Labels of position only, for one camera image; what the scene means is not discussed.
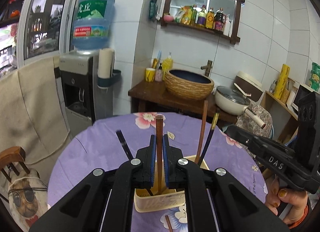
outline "blue water jug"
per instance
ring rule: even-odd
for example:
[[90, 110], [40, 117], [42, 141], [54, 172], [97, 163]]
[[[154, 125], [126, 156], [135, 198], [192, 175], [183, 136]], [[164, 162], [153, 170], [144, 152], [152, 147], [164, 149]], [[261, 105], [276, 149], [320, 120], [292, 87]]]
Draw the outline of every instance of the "blue water jug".
[[77, 50], [106, 47], [115, 0], [79, 0], [73, 29], [73, 45]]

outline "frying pan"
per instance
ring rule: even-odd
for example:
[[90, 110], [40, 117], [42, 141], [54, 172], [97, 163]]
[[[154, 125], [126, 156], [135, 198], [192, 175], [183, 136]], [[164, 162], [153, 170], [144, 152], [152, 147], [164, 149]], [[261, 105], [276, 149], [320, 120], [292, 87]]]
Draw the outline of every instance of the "frying pan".
[[249, 98], [239, 91], [220, 85], [217, 87], [215, 99], [217, 106], [223, 111], [237, 116], [247, 114], [261, 129], [266, 126], [264, 121], [248, 108]]

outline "beige plastic box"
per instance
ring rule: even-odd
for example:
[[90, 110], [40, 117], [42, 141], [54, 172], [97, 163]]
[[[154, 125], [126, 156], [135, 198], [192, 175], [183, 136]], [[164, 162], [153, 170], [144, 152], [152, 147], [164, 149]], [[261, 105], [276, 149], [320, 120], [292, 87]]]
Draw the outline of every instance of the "beige plastic box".
[[[192, 155], [185, 158], [194, 162], [196, 156]], [[204, 160], [200, 167], [206, 170], [209, 169]], [[157, 168], [155, 168], [155, 182], [151, 188], [153, 195], [158, 192], [157, 177]], [[164, 171], [162, 171], [162, 188], [165, 187]], [[146, 189], [136, 189], [134, 192], [134, 205], [140, 213], [171, 209], [182, 206], [185, 202], [184, 191], [176, 192], [175, 189], [166, 188], [161, 195], [155, 196], [150, 196]]]

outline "human hand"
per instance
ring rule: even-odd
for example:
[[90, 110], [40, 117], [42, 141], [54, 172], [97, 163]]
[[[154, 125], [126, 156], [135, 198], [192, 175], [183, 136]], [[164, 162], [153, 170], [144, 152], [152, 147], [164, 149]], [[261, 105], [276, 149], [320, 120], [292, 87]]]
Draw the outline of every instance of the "human hand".
[[295, 191], [292, 189], [280, 189], [279, 180], [275, 178], [268, 188], [265, 205], [275, 214], [278, 215], [277, 207], [281, 201], [292, 204], [292, 209], [283, 219], [287, 225], [293, 224], [303, 217], [304, 209], [308, 202], [306, 191]]

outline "paper towel holder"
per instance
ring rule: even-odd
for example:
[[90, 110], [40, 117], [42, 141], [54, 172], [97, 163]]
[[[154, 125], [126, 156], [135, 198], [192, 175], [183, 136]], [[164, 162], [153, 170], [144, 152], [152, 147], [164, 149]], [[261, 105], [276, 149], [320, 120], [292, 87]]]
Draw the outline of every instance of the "paper towel holder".
[[110, 86], [114, 85], [121, 79], [121, 71], [118, 69], [112, 70], [112, 77], [110, 78], [97, 78], [97, 85], [100, 89], [107, 89]]

